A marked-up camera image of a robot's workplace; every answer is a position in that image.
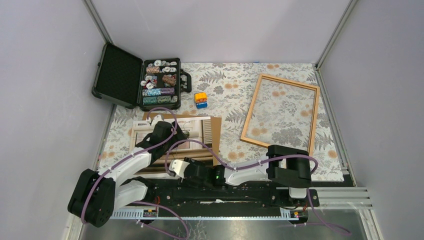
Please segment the photo print of window plant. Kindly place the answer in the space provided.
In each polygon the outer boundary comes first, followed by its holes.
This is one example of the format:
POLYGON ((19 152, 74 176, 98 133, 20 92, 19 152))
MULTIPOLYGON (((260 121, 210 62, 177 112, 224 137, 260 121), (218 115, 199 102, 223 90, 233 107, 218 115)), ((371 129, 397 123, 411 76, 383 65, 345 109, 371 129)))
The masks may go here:
MULTIPOLYGON (((180 143, 170 152, 167 164, 170 166, 173 160, 190 158, 204 163, 207 167, 214 166, 216 158, 207 150, 207 148, 210 148, 213 152, 216 152, 219 149, 218 139, 213 136, 212 119, 210 117, 192 116, 179 117, 176 120, 188 140, 196 140, 206 146, 194 142, 180 143)), ((173 127, 175 120, 171 117, 167 118, 165 115, 153 115, 152 122, 145 120, 133 122, 130 139, 131 152, 135 152, 136 147, 141 144, 144 138, 153 133, 154 124, 159 121, 165 121, 173 127)))

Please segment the wooden picture frame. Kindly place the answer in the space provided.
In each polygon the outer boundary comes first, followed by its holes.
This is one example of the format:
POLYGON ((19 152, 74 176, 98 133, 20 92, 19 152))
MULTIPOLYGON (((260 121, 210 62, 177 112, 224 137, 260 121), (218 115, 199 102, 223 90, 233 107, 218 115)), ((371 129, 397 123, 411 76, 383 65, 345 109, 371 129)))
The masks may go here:
POLYGON ((320 87, 260 74, 240 140, 314 152, 320 87))

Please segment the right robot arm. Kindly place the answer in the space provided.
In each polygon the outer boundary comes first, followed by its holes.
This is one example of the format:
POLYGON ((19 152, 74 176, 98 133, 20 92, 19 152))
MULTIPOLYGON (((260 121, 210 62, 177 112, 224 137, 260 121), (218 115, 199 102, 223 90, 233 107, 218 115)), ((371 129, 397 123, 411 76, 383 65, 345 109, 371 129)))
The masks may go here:
POLYGON ((172 160, 170 169, 188 183, 216 189, 223 186, 240 186, 247 182, 274 182, 288 187, 287 201, 293 206, 301 205, 312 186, 312 173, 318 161, 305 150, 280 145, 270 145, 264 159, 249 160, 234 165, 221 164, 213 167, 185 158, 172 160))

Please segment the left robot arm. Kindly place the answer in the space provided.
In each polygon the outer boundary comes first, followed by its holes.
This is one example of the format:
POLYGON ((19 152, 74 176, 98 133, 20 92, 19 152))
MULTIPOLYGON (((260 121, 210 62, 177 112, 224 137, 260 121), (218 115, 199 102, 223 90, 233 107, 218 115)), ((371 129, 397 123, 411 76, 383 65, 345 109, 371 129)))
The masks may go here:
POLYGON ((176 121, 158 121, 122 160, 111 167, 84 170, 76 183, 67 211, 83 224, 103 226, 118 210, 135 201, 148 206, 155 200, 153 184, 132 176, 163 157, 171 145, 186 139, 176 121))

